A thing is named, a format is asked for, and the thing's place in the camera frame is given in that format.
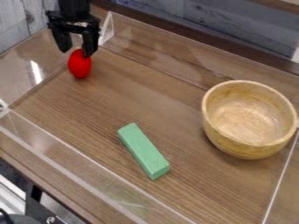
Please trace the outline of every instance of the red ball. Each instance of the red ball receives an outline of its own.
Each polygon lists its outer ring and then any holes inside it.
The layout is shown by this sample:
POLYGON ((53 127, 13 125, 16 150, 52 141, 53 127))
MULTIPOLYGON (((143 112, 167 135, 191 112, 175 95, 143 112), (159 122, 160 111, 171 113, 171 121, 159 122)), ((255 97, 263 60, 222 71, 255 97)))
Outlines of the red ball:
POLYGON ((90 75, 91 57, 84 57, 82 49, 73 51, 71 54, 68 67, 76 79, 83 79, 90 75))

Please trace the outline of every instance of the green block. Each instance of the green block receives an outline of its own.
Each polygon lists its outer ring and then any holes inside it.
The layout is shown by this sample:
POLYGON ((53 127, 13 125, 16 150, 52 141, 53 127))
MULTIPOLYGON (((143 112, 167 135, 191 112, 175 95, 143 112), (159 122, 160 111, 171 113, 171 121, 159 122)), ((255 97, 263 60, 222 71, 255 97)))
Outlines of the green block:
POLYGON ((118 134, 148 178, 162 177, 170 171, 170 163, 136 124, 128 124, 118 134))

